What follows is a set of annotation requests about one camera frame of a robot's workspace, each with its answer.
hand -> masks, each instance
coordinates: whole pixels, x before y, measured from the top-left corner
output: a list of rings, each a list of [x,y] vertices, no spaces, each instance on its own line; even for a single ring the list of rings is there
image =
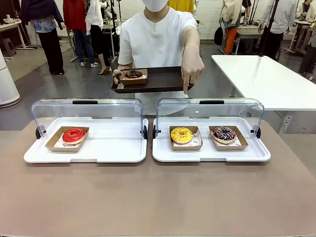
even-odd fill
[[[199,55],[199,47],[196,45],[187,45],[183,52],[181,75],[183,79],[183,91],[188,93],[189,83],[194,84],[205,66]]]
[[[119,84],[120,76],[122,75],[122,71],[115,69],[113,71],[112,79],[116,85]]]

red jacket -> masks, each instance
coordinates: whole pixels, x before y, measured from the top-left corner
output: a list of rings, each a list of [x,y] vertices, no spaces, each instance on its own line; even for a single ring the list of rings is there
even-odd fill
[[[63,10],[67,28],[86,31],[84,0],[64,0]]]

neck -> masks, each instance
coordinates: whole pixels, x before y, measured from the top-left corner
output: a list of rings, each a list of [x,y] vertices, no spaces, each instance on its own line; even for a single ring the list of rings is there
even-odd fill
[[[149,11],[147,8],[145,8],[144,14],[148,20],[154,23],[157,23],[161,21],[168,14],[168,11],[169,11],[169,7],[166,5],[163,7],[162,10],[158,12]]]

orange pants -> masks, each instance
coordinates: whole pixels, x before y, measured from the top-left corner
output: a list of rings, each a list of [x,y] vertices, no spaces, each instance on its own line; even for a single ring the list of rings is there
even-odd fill
[[[234,42],[235,42],[235,37],[237,33],[237,29],[235,27],[231,27],[227,29],[227,35],[226,35],[226,46],[225,46],[225,54],[230,54],[232,52]]]

white face mask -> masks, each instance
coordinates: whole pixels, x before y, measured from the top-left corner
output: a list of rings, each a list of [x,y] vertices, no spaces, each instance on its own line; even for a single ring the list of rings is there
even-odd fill
[[[142,0],[146,8],[152,12],[158,12],[163,9],[168,0]]]

